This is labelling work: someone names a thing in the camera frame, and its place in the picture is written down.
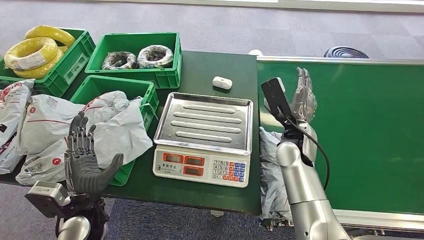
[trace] yellow cable roll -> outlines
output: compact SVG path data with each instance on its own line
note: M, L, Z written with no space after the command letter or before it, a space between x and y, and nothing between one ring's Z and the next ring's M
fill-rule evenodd
M35 37L11 47L4 55L4 64L16 71L30 70L51 62L57 55L58 45L55 40Z
M58 46L58 48L62 51L62 53L66 53L66 51L68 50L67 46Z
M37 67L35 69L31 69L31 70L25 70L25 71L14 70L13 72L18 77L23 79L42 79L50 71L50 69L52 69L53 66L59 61L59 59L61 59L63 55L64 53L61 50L58 50L56 57L43 66Z
M58 42L63 43L66 47L70 48L75 42L75 38L68 32L53 26L40 25L29 30L25 39L32 39L37 37L52 38Z

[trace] electronic weighing scale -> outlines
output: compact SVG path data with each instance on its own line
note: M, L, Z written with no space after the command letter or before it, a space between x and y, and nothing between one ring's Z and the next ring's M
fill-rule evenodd
M159 177L244 188L252 152L253 102L169 94L154 135Z

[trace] scale keypad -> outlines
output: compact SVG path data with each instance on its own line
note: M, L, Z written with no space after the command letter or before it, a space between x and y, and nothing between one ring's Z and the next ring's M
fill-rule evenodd
M243 183L246 164L233 161L213 161L212 178Z

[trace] metal tray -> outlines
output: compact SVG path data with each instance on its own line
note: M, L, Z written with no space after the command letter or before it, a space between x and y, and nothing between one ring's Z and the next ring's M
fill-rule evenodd
M172 92L154 143L236 155L252 152L253 102Z

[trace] gray carpet floor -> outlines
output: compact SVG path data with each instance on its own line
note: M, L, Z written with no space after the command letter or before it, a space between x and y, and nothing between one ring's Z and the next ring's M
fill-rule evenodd
M0 54L37 25L106 33L180 32L183 50L321 57L334 46L372 59L424 59L424 15L116 2L0 0ZM0 184L0 239L54 239L54 219L24 198L27 187ZM254 216L107 199L110 240L294 239L293 229L267 232Z

